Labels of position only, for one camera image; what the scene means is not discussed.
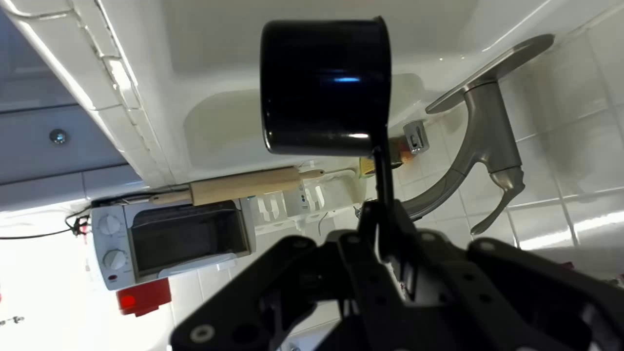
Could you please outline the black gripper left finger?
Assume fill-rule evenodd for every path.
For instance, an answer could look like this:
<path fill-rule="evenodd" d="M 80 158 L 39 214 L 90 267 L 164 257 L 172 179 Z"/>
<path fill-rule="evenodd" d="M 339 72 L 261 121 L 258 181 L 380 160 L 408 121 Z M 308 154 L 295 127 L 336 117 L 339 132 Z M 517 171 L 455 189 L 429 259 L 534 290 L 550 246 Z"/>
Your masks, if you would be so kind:
<path fill-rule="evenodd" d="M 390 287 L 361 234 L 318 246 L 287 236 L 261 253 L 170 335 L 174 351 L 277 351 L 320 302 L 339 304 L 318 351 L 390 351 Z"/>

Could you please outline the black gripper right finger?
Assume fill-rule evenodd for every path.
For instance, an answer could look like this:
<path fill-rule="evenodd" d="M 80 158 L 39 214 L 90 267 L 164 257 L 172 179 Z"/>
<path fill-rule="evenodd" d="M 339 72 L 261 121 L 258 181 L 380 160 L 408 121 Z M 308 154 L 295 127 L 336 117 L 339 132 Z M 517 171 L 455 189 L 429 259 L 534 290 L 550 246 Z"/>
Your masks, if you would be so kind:
<path fill-rule="evenodd" d="M 494 238 L 458 248 L 417 228 L 398 201 L 367 201 L 359 228 L 378 240 L 410 304 L 458 312 L 490 351 L 624 351 L 618 287 Z"/>

